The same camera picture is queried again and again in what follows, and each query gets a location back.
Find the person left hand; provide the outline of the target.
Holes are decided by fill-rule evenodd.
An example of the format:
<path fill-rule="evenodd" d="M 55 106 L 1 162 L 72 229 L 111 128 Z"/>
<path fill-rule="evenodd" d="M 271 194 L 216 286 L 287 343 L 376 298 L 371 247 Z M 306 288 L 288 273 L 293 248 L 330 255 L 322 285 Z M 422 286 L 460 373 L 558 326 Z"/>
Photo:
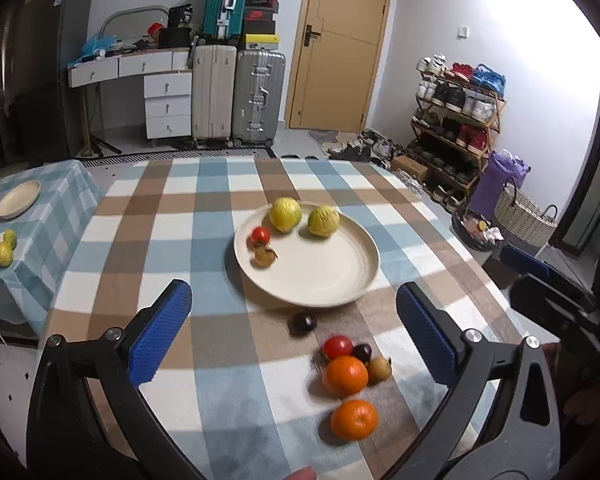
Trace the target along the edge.
<path fill-rule="evenodd" d="M 289 476 L 287 476 L 284 480 L 316 480 L 317 474 L 312 467 L 304 467 L 299 469 Z"/>

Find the person right hand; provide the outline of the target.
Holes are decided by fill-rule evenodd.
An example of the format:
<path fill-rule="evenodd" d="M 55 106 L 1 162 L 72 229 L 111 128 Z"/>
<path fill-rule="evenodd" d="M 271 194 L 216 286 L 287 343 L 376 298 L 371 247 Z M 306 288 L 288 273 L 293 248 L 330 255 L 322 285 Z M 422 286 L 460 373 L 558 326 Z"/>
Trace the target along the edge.
<path fill-rule="evenodd" d="M 583 379 L 567 370 L 568 353 L 559 342 L 542 344 L 552 378 L 562 442 L 578 440 L 600 419 L 600 378 Z"/>

